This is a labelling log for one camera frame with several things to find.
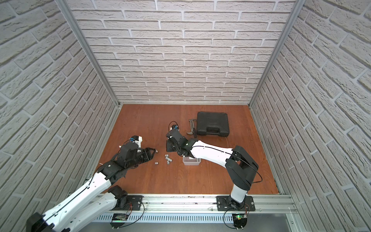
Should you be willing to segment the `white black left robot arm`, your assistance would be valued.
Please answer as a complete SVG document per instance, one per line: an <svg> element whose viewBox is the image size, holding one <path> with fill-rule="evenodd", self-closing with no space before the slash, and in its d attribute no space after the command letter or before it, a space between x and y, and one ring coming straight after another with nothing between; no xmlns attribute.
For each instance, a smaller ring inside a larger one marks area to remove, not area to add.
<svg viewBox="0 0 371 232"><path fill-rule="evenodd" d="M27 232L78 232L98 216L112 209L124 211L128 218L133 210L143 208L141 197L129 197L115 183L128 170L153 159L157 150L140 148L136 142L121 146L112 159L101 165L93 177L61 203L43 214L34 213L26 222Z"/></svg>

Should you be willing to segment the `translucent white storage box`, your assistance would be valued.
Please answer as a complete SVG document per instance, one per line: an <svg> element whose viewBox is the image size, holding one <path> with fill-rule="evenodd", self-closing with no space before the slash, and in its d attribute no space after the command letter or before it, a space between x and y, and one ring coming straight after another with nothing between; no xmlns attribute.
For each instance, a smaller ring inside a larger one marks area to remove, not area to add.
<svg viewBox="0 0 371 232"><path fill-rule="evenodd" d="M192 157L183 157L183 164L185 166L198 166L201 163L201 159Z"/></svg>

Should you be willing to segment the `grey metal pipe wrench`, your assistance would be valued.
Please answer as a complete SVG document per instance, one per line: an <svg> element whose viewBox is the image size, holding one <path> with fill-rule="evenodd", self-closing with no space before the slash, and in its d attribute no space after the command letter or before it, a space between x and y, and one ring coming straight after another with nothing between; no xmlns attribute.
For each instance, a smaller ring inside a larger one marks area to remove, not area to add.
<svg viewBox="0 0 371 232"><path fill-rule="evenodd" d="M197 129L195 126L196 119L190 119L189 124L190 124L190 132L187 132L188 135L193 135L194 138L197 138Z"/></svg>

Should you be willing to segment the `black plastic tool case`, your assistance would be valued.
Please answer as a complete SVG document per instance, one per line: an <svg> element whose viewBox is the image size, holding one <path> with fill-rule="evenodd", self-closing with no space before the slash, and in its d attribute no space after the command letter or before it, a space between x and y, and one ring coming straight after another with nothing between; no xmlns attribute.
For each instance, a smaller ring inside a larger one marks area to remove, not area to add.
<svg viewBox="0 0 371 232"><path fill-rule="evenodd" d="M217 135L228 137L230 134L229 120L227 113L221 112L198 112L197 114L197 135Z"/></svg>

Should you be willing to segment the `left small circuit board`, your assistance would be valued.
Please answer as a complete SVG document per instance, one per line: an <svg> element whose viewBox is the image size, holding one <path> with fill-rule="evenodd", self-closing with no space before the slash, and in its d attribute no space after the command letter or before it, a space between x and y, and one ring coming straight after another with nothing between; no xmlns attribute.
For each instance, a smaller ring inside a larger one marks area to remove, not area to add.
<svg viewBox="0 0 371 232"><path fill-rule="evenodd" d="M127 214L113 214L110 225L113 229L119 229L125 225L129 218Z"/></svg>

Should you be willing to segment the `small circuit board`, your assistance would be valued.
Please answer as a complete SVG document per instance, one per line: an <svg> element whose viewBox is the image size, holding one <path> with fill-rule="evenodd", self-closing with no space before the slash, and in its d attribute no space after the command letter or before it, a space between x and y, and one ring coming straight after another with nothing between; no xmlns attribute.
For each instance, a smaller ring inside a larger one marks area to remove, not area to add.
<svg viewBox="0 0 371 232"><path fill-rule="evenodd" d="M246 214L232 214L233 226L235 229L244 229L247 225L247 215Z"/></svg>
<svg viewBox="0 0 371 232"><path fill-rule="evenodd" d="M113 214L110 225L113 229L119 229L125 225L129 218L127 214Z"/></svg>

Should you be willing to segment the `right small circuit board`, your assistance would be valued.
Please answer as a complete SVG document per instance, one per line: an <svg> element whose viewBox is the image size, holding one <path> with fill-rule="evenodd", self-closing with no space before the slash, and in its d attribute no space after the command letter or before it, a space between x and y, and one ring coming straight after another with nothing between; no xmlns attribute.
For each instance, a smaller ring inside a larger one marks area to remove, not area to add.
<svg viewBox="0 0 371 232"><path fill-rule="evenodd" d="M246 214L232 214L233 226L235 229L244 229L247 225L247 215Z"/></svg>

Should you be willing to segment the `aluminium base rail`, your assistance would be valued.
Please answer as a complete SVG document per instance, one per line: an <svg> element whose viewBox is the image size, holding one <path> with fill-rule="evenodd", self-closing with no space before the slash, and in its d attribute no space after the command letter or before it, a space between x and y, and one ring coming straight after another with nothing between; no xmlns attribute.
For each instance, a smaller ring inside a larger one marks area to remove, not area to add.
<svg viewBox="0 0 371 232"><path fill-rule="evenodd" d="M215 194L142 194L133 203L143 203L148 213L224 213L228 195ZM245 205L239 210L251 213L295 214L298 210L290 195L247 195Z"/></svg>

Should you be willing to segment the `aluminium left corner post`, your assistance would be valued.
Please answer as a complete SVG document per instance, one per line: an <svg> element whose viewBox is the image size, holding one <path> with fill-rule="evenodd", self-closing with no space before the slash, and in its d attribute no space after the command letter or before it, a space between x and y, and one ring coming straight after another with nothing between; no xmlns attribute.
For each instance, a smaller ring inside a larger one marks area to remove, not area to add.
<svg viewBox="0 0 371 232"><path fill-rule="evenodd" d="M77 20L73 16L72 10L69 8L67 1L65 0L56 0L56 4L58 5L61 13L65 17L66 21L70 25L72 32L75 34L76 39L78 40L79 44L81 45L83 51L85 52L87 58L89 59L92 67L96 71L99 79L101 80L103 86L105 87L106 91L108 92L109 96L111 97L114 105L119 108L120 102L115 95L111 85L109 84L107 77L105 76L101 66L98 63L98 60L91 49L86 37L83 34L82 29L79 27Z"/></svg>

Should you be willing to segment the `aluminium corner post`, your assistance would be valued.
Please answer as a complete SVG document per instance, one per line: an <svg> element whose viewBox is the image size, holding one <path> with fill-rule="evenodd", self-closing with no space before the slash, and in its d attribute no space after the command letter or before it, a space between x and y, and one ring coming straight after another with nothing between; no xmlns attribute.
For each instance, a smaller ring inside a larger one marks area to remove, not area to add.
<svg viewBox="0 0 371 232"><path fill-rule="evenodd" d="M303 8L305 4L305 0L298 0L295 2L295 4L293 5L293 8L292 8L292 11L290 12L290 15L288 17L288 20L287 22L285 23L284 27L283 27L283 30L277 40L277 43L273 49L273 52L270 56L270 59L266 65L266 68L264 69L264 72L262 74L262 77L254 91L254 94L251 98L251 101L249 103L249 108L251 109L253 104L255 103L257 97L258 97L258 94L260 93L260 90L262 89L262 86L266 80L266 78L268 77L268 74L269 74L269 71L271 70L271 68L273 67L275 61L277 60L287 38L288 38L288 35L290 34L296 20L297 20L297 17L299 15L299 13L301 12L301 9Z"/></svg>
<svg viewBox="0 0 371 232"><path fill-rule="evenodd" d="M86 37L83 34L82 29L79 27L77 20L73 16L72 10L69 8L67 1L65 0L56 0L56 4L58 5L61 13L65 17L66 21L70 25L72 32L75 34L76 39L78 40L79 44L81 45L83 51L85 52L87 58L89 59L92 67L96 71L99 79L101 80L103 86L105 87L106 91L108 92L109 96L111 97L114 105L119 108L120 102L115 95L111 85L109 84L107 77L105 76L101 66L98 63L98 60L91 49Z"/></svg>

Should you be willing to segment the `aluminium right corner post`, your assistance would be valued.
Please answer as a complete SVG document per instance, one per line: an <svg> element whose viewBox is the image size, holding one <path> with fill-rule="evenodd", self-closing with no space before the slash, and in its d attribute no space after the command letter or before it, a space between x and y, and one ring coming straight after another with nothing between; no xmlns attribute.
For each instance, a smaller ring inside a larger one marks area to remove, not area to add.
<svg viewBox="0 0 371 232"><path fill-rule="evenodd" d="M262 74L262 77L254 91L254 94L251 98L251 101L249 103L249 108L251 109L253 104L255 103L257 97L258 97L258 94L260 93L260 90L262 89L262 86L266 80L266 78L268 77L268 74L269 74L269 71L271 70L271 68L273 67L275 61L277 60L287 38L288 38L288 35L290 34L296 20L297 20L297 17L299 15L299 13L301 12L301 9L303 8L305 4L305 0L298 0L295 2L295 4L293 5L293 8L292 8L292 11L290 12L290 15L288 17L288 20L287 22L285 23L284 27L283 27L283 30L277 40L277 43L273 49L273 52L270 56L270 59L266 65L266 68L264 69L264 72Z"/></svg>

